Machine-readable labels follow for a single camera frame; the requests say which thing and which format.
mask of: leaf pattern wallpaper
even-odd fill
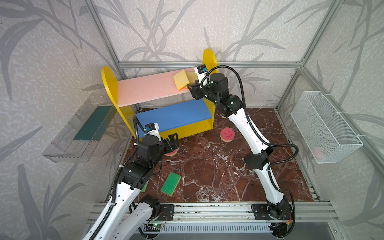
[[[0,239],[79,238],[130,132],[114,116],[87,163],[42,156],[111,64],[82,1],[0,1]]]
[[[205,48],[212,49],[218,61],[298,61],[331,4],[329,0],[216,0],[205,1],[201,8],[201,0],[94,2],[120,61],[201,61]],[[125,73],[134,78],[172,70],[133,68]],[[235,75],[219,71],[228,77],[231,93],[239,94]],[[275,107],[294,69],[237,71],[248,106]],[[184,94],[140,106],[163,107],[190,99]]]
[[[346,0],[306,67],[362,129],[384,150],[384,1]],[[290,116],[303,91],[299,77],[280,115],[299,145],[300,158],[322,200],[331,200],[352,240],[381,239],[384,234],[384,176],[361,149],[336,164],[317,164]]]

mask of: yellow sponge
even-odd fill
[[[195,83],[198,80],[197,74],[194,72],[186,72],[188,80],[190,83]]]
[[[177,90],[184,88],[188,83],[188,77],[184,70],[173,76]]]

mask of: pink shelf board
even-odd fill
[[[194,72],[194,68],[184,69]],[[188,89],[177,90],[173,76],[181,70],[159,73],[139,78],[118,81],[119,108],[150,100],[189,93]]]

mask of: white wire basket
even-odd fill
[[[303,92],[291,115],[317,163],[339,162],[363,145],[319,91]]]

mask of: pink object in basket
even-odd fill
[[[223,128],[220,131],[220,138],[224,142],[230,142],[235,138],[235,131],[230,127]]]

